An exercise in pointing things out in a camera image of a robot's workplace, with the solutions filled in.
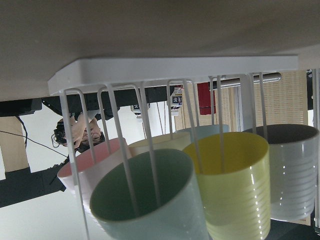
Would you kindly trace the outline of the white wire cup rack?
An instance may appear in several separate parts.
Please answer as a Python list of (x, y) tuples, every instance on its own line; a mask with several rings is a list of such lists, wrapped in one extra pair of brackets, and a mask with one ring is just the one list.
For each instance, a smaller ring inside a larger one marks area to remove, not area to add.
[(108, 87), (153, 87), (170, 80), (206, 81), (209, 76), (239, 77), (241, 86), (240, 130), (256, 125), (253, 74), (294, 71), (299, 67), (296, 55), (237, 57), (160, 57), (160, 58), (83, 58), (61, 70), (48, 81), (51, 95), (59, 95), (65, 124), (72, 180), (84, 239), (89, 231), (83, 207), (82, 189), (75, 163), (67, 94), (97, 92)]

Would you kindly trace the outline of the light blue cup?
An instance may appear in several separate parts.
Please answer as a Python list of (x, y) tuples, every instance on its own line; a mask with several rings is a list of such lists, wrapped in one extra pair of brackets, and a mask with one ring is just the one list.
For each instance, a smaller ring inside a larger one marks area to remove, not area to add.
[[(196, 135), (198, 139), (200, 138), (205, 138), (211, 135), (216, 135), (220, 133), (220, 125), (214, 124), (214, 125), (202, 125), (202, 126), (196, 126), (194, 127), (194, 130), (196, 132)], [(229, 132), (229, 126), (226, 124), (222, 125), (222, 131), (224, 133)], [(185, 128), (181, 130), (177, 130), (176, 133), (182, 133), (182, 132), (189, 132), (192, 134), (192, 129), (190, 128)]]

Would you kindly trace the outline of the yellow cup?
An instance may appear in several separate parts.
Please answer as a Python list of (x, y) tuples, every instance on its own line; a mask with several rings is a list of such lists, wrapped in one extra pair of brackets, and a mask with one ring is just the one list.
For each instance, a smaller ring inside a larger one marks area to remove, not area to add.
[(249, 132), (211, 135), (185, 147), (214, 240), (264, 240), (271, 228), (269, 144)]

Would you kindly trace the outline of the green cup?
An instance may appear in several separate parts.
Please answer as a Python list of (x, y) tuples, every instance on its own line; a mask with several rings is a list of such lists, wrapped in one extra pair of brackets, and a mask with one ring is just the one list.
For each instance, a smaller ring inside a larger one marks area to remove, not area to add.
[(123, 165), (95, 187), (90, 210), (115, 240), (207, 240), (203, 204), (191, 158), (177, 149), (155, 152), (160, 205), (157, 205), (150, 155), (129, 159), (139, 215), (135, 215)]

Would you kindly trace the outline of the pink cup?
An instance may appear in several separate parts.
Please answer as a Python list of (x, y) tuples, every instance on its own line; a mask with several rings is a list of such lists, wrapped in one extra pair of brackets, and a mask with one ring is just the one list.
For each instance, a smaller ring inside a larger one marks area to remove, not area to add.
[(96, 161), (93, 161), (91, 151), (88, 149), (75, 159), (80, 180), (83, 205), (90, 213), (90, 198), (99, 181), (111, 170), (123, 163), (118, 138), (109, 141), (111, 152), (108, 152), (106, 142), (94, 146)]

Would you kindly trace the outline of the cream cup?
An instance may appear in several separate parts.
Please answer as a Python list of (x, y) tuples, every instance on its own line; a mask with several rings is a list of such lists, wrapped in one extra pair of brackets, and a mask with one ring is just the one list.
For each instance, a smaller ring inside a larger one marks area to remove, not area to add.
[[(151, 138), (153, 149), (176, 149), (182, 151), (185, 147), (191, 144), (191, 136), (189, 132), (175, 132), (172, 135), (158, 135)], [(143, 139), (130, 144), (129, 150), (131, 155), (137, 156), (141, 153), (148, 152), (149, 142), (147, 139)]]

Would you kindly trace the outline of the person in grey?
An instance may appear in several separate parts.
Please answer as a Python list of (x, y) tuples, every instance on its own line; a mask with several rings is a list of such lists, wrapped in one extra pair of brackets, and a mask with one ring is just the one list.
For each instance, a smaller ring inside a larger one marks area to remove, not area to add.
[[(85, 116), (82, 112), (72, 113), (69, 116), (72, 140), (76, 152), (83, 153), (90, 148), (89, 136), (91, 136), (94, 146), (106, 141), (104, 133), (98, 126), (98, 120), (101, 119), (99, 110), (90, 110), (87, 112), (89, 130), (87, 130)], [(67, 146), (63, 119), (57, 122), (56, 129), (53, 130), (51, 136), (51, 141), (54, 148), (57, 148), (59, 145)]]

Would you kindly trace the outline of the metal tube black cap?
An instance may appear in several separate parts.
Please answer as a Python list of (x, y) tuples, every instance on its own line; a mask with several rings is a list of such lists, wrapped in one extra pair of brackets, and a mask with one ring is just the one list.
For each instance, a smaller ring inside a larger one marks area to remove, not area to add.
[[(282, 79), (282, 75), (279, 72), (274, 73), (266, 73), (262, 76), (262, 81), (264, 83), (271, 83), (271, 82), (277, 82)], [(260, 79), (259, 75), (253, 76), (253, 83), (259, 84)], [(232, 88), (232, 87), (240, 87), (241, 86), (241, 80), (240, 78), (225, 78), (221, 80), (221, 88)]]

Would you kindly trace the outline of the red box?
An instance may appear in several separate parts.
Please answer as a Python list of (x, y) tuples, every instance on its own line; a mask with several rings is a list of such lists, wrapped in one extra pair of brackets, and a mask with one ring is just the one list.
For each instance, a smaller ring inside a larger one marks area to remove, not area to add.
[(210, 115), (212, 113), (210, 83), (198, 83), (197, 92), (200, 115)]

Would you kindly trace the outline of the grey cup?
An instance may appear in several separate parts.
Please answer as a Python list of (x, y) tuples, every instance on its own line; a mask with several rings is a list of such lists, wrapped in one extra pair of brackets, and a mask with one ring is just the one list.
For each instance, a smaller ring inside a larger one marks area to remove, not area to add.
[(297, 221), (313, 212), (315, 205), (319, 130), (302, 124), (273, 124), (267, 136), (270, 164), (270, 217), (278, 221)]

